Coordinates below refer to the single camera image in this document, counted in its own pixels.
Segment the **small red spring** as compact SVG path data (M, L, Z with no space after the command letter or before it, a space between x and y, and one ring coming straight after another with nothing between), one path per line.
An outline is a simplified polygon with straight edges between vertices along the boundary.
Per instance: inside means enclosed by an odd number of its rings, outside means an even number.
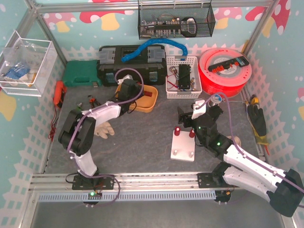
M151 91L144 91L144 95L148 97L152 97L153 93Z

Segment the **white peg base plate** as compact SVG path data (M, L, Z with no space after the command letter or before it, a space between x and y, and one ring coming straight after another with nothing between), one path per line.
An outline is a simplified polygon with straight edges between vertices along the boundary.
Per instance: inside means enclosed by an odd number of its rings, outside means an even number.
M178 136L172 134L171 159L194 162L195 160L195 139L190 133L181 131Z

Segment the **white work glove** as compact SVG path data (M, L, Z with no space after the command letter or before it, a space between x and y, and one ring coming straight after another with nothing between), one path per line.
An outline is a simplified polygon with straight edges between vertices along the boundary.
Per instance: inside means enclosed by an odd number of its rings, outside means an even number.
M109 135L114 136L114 129L109 122L104 122L95 128L94 135L107 139Z

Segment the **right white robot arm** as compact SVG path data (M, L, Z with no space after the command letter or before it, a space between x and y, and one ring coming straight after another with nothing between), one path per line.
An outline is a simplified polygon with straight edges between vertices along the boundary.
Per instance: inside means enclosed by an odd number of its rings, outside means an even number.
M217 119L223 113L218 106L208 107L208 101L192 104L192 112L178 110L178 122L190 127L200 147L205 147L221 162L212 172L214 181L225 182L254 193L269 202L285 217L292 217L304 198L300 174L282 170L246 152L235 141L218 132Z

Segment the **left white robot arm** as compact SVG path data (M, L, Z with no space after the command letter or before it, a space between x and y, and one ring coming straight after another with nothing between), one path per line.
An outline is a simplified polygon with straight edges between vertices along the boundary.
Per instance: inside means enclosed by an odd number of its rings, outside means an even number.
M70 153L78 169L86 178L100 178L98 168L93 161L90 149L97 126L116 119L129 110L129 107L144 94L144 81L138 70L122 68L114 75L115 81L125 89L127 100L119 100L115 94L109 101L89 110L72 110L61 129L58 141Z

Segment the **orange plastic tray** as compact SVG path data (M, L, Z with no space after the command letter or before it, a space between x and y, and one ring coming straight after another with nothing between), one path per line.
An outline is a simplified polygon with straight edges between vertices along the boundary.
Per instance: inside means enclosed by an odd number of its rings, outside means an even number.
M118 86L116 92L115 92L115 99L117 100L117 93L120 90L121 85ZM149 113L153 110L156 100L158 97L158 90L150 85L145 85L144 86L144 91L151 91L153 93L152 97L148 96L142 96L135 102L131 103L129 106L129 110L127 111L129 114L133 111L138 111L138 112L143 112L143 113Z

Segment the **black toolbox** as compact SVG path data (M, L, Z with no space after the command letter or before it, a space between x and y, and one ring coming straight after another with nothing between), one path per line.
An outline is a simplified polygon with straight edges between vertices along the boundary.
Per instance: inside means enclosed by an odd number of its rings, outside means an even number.
M116 86L114 76L122 68L133 68L143 78L144 84L160 86L167 76L165 47L160 44L143 49L132 59L122 58L138 49L138 45L103 46L99 48L97 60L97 76L104 86Z

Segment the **white perforated basket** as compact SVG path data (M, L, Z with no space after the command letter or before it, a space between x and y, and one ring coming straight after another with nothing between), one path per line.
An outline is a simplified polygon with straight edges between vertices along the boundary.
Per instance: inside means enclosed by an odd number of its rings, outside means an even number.
M166 97L168 99L197 99L202 93L195 56L167 56Z

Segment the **green small tool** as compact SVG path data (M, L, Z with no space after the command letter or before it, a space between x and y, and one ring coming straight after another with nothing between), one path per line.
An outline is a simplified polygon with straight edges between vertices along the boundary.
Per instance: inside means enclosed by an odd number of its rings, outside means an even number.
M80 111L83 111L83 103L80 102L76 105L77 109L80 110Z

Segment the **green plastic case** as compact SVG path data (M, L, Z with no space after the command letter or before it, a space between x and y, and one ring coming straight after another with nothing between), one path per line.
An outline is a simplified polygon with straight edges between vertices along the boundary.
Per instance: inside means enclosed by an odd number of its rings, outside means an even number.
M97 60L73 60L66 64L62 81L66 87L102 86L97 76Z

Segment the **red filament spool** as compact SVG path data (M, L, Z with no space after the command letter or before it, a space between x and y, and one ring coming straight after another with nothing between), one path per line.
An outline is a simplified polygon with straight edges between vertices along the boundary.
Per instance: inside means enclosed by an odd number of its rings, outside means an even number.
M225 47L212 48L205 51L201 55L198 64L202 90L209 95L223 92L229 98L239 94L252 75L251 64L245 67L233 66L217 73L208 71L208 67L213 64L239 56L244 55Z

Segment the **orange multimeter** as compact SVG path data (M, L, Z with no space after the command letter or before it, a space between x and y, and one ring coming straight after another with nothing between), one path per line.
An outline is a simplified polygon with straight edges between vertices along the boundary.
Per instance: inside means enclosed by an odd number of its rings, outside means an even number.
M62 108L63 101L67 92L67 87L63 81L57 81L55 86L55 92L53 97L54 106L58 109Z

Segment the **black yellow work glove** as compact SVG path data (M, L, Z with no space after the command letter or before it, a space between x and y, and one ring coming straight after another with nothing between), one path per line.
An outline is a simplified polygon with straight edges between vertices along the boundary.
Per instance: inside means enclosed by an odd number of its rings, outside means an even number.
M263 109L259 108L258 105L251 104L247 107L247 115L254 131L256 143L261 145L268 145L266 136L266 121Z

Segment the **black terminal strip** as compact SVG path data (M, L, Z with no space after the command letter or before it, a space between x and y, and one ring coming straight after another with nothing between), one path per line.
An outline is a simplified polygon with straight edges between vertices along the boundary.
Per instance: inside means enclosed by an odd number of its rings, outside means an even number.
M248 65L249 61L244 56L239 56L217 64L213 64L208 67L208 71L212 73L217 73L223 70L230 69L233 66L246 67Z

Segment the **blue white glove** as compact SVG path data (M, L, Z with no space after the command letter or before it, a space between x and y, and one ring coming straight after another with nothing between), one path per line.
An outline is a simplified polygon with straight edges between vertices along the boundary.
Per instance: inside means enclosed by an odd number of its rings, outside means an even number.
M4 77L11 80L27 81L29 72L30 67L27 64L18 62L7 71Z

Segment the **red handled pliers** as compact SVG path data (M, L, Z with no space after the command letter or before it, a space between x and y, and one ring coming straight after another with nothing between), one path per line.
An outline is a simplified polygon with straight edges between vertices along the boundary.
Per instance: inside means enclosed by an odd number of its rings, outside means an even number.
M101 105L92 95L89 95L88 99L89 99L91 108L95 108L95 107L98 107Z

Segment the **yellow handled screwdriver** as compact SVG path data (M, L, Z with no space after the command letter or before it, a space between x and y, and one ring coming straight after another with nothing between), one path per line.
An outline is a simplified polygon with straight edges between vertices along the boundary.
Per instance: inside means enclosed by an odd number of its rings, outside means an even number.
M252 95L249 100L239 101L239 100L229 100L231 103L243 103L245 105L259 105L259 99L256 95Z

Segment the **clear acrylic wall box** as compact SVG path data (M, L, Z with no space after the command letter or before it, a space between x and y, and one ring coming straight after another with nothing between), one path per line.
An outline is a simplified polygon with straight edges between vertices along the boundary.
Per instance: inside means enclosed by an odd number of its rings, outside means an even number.
M57 60L52 41L22 38L15 31L1 53L0 88L8 95L41 97Z

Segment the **aluminium rail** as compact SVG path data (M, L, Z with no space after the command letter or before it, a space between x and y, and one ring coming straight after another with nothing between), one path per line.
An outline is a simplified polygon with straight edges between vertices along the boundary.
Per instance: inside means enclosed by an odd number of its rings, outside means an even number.
M90 191L90 190L233 190L234 188L265 189L274 191L281 179L276 173L263 171L248 174L234 167L221 177L202 172L150 172L101 174L84 177L80 174L35 174L29 190L49 191Z

